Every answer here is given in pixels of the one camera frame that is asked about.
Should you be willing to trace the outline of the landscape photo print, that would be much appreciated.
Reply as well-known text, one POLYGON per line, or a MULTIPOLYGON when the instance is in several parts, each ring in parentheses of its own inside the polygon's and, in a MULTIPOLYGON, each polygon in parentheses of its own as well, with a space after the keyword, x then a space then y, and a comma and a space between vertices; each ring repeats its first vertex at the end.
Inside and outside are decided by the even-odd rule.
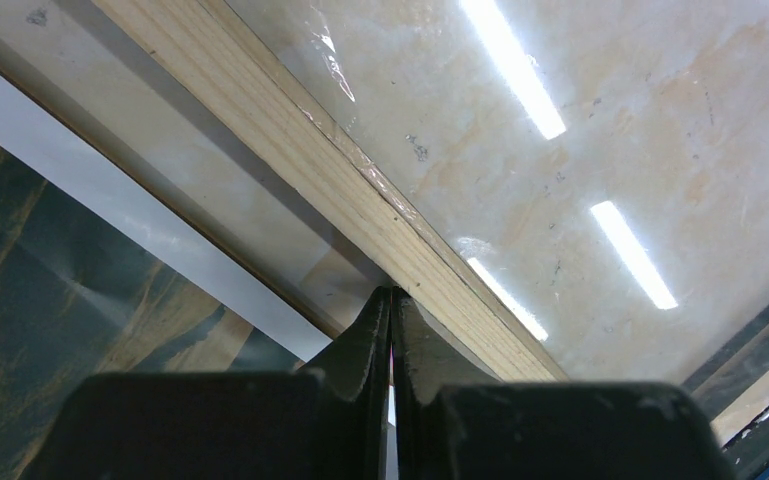
POLYGON ((95 373, 304 360, 0 146, 0 479, 95 373))

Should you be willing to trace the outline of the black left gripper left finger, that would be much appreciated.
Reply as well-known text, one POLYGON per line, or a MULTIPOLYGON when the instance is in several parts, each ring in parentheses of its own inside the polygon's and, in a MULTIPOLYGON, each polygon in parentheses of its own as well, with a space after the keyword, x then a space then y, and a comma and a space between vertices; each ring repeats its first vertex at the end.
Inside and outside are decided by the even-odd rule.
POLYGON ((105 373, 63 405, 28 479, 380 479, 392 292, 292 372, 105 373))

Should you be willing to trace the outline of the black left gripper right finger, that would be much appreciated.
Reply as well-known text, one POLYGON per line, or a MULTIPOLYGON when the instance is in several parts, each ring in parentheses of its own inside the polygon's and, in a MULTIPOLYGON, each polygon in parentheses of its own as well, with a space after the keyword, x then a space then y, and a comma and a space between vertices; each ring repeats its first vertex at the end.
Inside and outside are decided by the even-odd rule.
POLYGON ((706 417, 659 382, 503 382, 401 289, 391 332, 403 479, 731 479, 706 417))

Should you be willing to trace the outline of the light wooden picture frame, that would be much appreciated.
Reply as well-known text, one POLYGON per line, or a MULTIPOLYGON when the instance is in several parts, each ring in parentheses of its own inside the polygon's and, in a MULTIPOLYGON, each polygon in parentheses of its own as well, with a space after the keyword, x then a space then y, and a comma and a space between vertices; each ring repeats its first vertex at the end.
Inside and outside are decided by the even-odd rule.
POLYGON ((503 380, 769 419, 769 1, 103 1, 503 380))

